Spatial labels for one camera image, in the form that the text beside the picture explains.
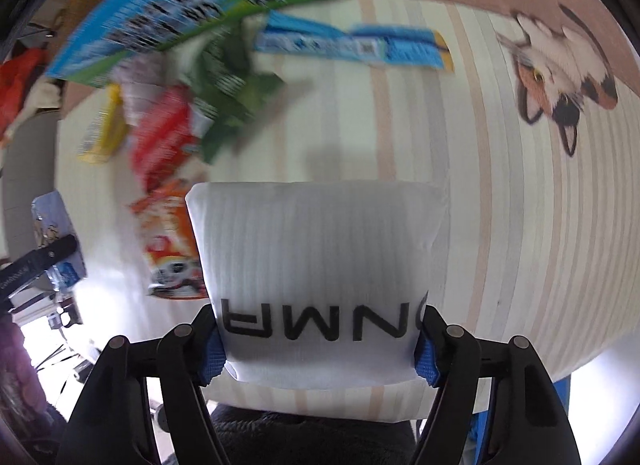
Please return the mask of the light blue tissue pack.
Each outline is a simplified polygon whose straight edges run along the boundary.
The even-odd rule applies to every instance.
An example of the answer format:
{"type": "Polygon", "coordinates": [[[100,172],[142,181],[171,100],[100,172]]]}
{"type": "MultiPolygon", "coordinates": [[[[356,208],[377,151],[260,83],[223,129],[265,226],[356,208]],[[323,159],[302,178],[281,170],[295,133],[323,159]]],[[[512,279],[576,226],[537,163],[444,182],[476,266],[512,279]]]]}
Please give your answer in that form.
{"type": "Polygon", "coordinates": [[[71,291],[87,276],[84,257],[76,231],[58,191],[32,201],[32,220],[38,248],[47,248],[55,263],[46,270],[57,292],[71,291]]]}

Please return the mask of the orange snack packet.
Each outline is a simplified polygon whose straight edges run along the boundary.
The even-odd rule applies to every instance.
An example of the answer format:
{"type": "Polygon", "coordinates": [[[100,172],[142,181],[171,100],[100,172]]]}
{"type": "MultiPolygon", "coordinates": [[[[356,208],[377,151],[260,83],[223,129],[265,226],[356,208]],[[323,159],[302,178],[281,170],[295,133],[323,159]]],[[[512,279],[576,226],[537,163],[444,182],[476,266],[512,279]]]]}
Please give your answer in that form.
{"type": "Polygon", "coordinates": [[[129,205],[150,270],[148,292],[169,300],[207,297],[195,237],[186,208],[189,180],[175,179],[129,205]]]}

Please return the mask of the yellow silver mesh scrubber pack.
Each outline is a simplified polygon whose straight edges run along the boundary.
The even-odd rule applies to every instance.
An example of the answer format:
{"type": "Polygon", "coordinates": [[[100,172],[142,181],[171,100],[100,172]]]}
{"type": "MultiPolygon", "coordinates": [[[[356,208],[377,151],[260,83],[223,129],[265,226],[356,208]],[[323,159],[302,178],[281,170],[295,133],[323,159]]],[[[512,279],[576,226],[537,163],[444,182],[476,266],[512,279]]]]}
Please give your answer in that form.
{"type": "Polygon", "coordinates": [[[129,126],[119,84],[108,84],[99,114],[91,121],[82,139],[78,159],[88,164],[108,162],[126,139],[129,126]]]}

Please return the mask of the red snack packet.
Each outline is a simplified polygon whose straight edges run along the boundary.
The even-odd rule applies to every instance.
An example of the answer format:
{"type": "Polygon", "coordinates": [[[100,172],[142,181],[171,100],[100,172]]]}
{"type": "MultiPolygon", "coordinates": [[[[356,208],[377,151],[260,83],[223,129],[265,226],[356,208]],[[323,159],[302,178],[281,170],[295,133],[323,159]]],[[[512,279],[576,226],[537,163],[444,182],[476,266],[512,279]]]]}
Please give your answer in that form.
{"type": "Polygon", "coordinates": [[[171,178],[200,149],[213,121],[192,106],[186,86],[171,86],[151,105],[132,132],[130,165],[145,193],[171,178]]]}

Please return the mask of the lilac towel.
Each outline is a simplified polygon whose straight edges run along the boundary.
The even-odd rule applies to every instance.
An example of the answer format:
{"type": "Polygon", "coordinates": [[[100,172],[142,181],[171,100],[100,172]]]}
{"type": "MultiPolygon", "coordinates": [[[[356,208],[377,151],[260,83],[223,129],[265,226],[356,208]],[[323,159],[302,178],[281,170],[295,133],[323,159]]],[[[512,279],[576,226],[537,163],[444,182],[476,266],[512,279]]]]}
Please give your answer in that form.
{"type": "Polygon", "coordinates": [[[163,53],[155,51],[125,58],[112,69],[111,80],[119,85],[126,123],[137,127],[164,91],[163,53]]]}

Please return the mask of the white cloth with lettering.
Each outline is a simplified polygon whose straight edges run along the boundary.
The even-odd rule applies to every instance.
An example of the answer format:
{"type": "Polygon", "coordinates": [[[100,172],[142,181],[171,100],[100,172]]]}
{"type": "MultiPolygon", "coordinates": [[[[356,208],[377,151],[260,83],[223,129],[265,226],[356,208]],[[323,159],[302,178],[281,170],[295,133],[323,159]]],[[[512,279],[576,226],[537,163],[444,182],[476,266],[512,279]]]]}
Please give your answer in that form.
{"type": "Polygon", "coordinates": [[[326,390],[416,375],[440,188],[199,183],[186,207],[234,379],[326,390]]]}

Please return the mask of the green snack packet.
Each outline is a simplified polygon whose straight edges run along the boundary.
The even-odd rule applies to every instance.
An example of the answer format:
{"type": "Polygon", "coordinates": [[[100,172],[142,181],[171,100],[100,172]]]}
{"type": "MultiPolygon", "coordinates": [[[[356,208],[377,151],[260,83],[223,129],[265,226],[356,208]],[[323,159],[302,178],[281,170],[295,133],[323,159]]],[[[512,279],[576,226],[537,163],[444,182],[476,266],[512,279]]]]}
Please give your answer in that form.
{"type": "Polygon", "coordinates": [[[201,158],[207,164],[244,136],[284,87],[277,74],[255,69],[242,22],[212,31],[195,55],[188,81],[193,114],[205,119],[200,144],[201,158]]]}

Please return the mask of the long blue snack wrapper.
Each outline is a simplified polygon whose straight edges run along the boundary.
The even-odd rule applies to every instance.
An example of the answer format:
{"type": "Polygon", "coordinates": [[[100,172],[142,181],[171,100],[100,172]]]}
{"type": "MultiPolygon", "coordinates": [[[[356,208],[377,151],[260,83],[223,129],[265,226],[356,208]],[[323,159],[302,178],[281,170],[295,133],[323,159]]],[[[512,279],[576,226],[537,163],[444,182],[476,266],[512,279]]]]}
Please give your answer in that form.
{"type": "Polygon", "coordinates": [[[454,71],[446,41],[439,32],[428,28],[376,24],[359,25],[345,32],[306,18],[272,12],[256,34],[254,49],[262,53],[454,71]]]}

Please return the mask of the red plastic bag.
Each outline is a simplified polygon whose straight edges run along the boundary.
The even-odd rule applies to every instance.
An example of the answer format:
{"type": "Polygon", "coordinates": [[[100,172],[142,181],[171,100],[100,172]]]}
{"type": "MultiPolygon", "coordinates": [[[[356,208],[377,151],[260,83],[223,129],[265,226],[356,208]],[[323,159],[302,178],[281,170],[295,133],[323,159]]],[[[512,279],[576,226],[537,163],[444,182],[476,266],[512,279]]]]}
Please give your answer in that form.
{"type": "Polygon", "coordinates": [[[32,75],[46,66],[47,52],[39,48],[26,49],[1,65],[1,141],[8,141],[8,131],[21,112],[32,75]]]}

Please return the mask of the striped mat with cat print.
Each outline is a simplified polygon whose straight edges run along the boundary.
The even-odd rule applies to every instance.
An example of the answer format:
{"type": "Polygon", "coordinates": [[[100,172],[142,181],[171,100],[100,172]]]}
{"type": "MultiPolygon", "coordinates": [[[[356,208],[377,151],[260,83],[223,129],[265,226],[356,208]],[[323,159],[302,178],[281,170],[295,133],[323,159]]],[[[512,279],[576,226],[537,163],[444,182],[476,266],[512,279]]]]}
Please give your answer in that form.
{"type": "MultiPolygon", "coordinates": [[[[80,21],[68,16],[52,60],[80,21]]],[[[162,185],[428,183],[447,199],[432,246],[427,306],[490,341],[527,338],[560,379],[639,324],[639,69],[598,0],[322,0],[225,22],[162,52],[165,87],[186,86],[212,31],[242,22],[258,72],[284,87],[241,138],[207,164],[200,149],[162,185]],[[272,12],[347,32],[359,25],[439,32],[454,71],[262,53],[272,12]]],[[[55,185],[87,276],[82,321],[105,345],[146,341],[206,305],[148,292],[150,270],[129,205],[145,193],[130,165],[132,132],[103,164],[78,159],[111,72],[58,125],[55,185]]],[[[423,419],[434,390],[395,385],[281,389],[237,381],[227,367],[207,399],[336,419],[423,419]]]]}

